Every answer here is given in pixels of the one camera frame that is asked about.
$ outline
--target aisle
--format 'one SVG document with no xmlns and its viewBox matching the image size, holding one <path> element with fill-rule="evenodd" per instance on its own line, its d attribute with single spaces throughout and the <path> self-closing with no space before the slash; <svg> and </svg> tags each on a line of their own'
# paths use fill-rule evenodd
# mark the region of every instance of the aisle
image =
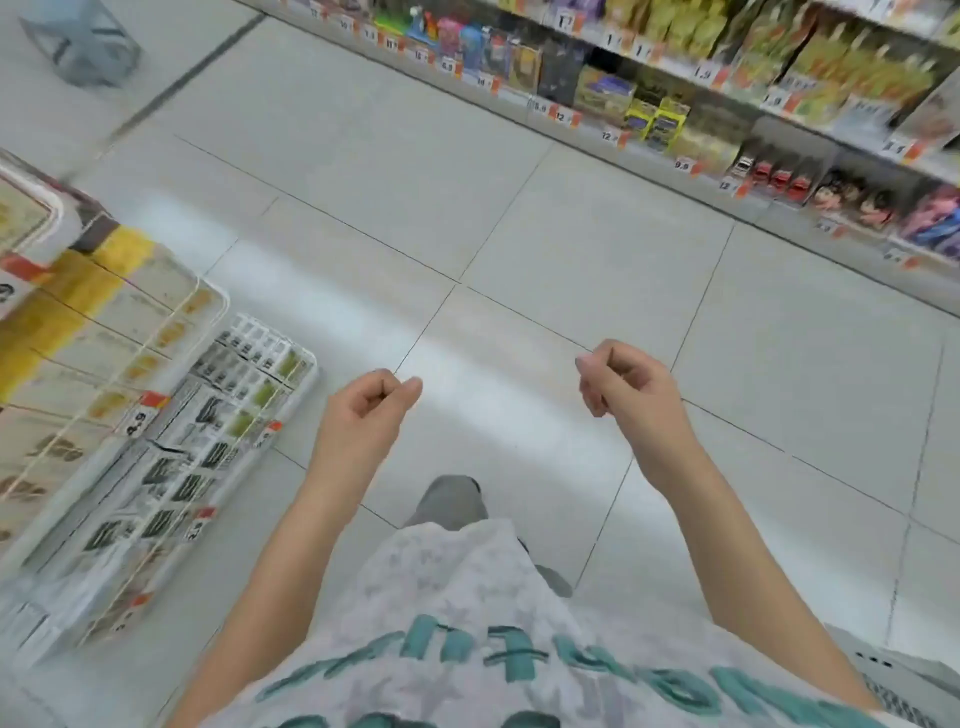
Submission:
<svg viewBox="0 0 960 728">
<path fill-rule="evenodd" d="M 149 724 L 296 491 L 325 396 L 378 366 L 424 395 L 320 612 L 433 476 L 463 472 L 576 599 L 704 613 L 665 502 L 580 403 L 573 358 L 606 336 L 673 365 L 821 619 L 960 667 L 960 575 L 937 569 L 960 562 L 949 316 L 273 19 L 82 186 L 327 369 L 150 618 L 38 672 L 61 705 L 110 696 L 89 724 Z"/>
</svg>

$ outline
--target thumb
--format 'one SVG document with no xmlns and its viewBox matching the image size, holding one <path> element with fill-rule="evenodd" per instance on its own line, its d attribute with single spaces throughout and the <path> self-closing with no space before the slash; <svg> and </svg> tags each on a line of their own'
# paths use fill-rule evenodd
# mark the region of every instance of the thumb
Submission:
<svg viewBox="0 0 960 728">
<path fill-rule="evenodd" d="M 622 376 L 593 354 L 581 354 L 575 361 L 580 376 L 603 396 L 611 410 L 636 392 Z"/>
<path fill-rule="evenodd" d="M 399 426 L 404 415 L 417 403 L 422 391 L 423 380 L 418 376 L 411 376 L 384 398 L 368 417 L 377 422 Z"/>
</svg>

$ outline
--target left hand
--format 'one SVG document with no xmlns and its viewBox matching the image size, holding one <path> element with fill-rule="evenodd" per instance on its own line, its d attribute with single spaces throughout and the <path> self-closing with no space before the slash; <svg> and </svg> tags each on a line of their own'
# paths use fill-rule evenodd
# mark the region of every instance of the left hand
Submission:
<svg viewBox="0 0 960 728">
<path fill-rule="evenodd" d="M 390 371 L 364 374 L 326 401 L 304 491 L 321 494 L 346 526 L 356 513 L 380 463 L 417 403 L 423 382 L 400 383 Z"/>
</svg>

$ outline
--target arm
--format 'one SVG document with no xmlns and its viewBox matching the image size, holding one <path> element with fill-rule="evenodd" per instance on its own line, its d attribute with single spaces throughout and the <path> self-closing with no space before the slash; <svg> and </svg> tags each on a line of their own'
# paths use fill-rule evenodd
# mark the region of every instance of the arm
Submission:
<svg viewBox="0 0 960 728">
<path fill-rule="evenodd" d="M 330 552 L 421 388 L 419 379 L 400 384 L 390 372 L 378 370 L 329 399 L 300 491 L 167 728 L 195 728 L 306 638 Z"/>
<path fill-rule="evenodd" d="M 713 621 L 810 685 L 881 710 L 697 441 L 669 370 L 613 341 L 578 357 L 577 369 L 590 412 L 613 414 L 643 474 L 673 508 Z"/>
</svg>

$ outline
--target hand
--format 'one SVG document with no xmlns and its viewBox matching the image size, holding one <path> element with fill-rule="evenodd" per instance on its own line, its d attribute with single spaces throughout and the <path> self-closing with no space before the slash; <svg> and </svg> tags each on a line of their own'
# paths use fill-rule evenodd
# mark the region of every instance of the hand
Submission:
<svg viewBox="0 0 960 728">
<path fill-rule="evenodd" d="M 419 377 L 401 384 L 386 369 L 377 369 L 326 401 L 303 488 L 322 494 L 324 506 L 333 509 L 342 525 L 356 513 L 422 391 Z"/>
<path fill-rule="evenodd" d="M 640 349 L 608 339 L 576 360 L 580 393 L 594 417 L 610 412 L 644 476 L 662 493 L 709 462 L 693 433 L 677 382 Z"/>
</svg>

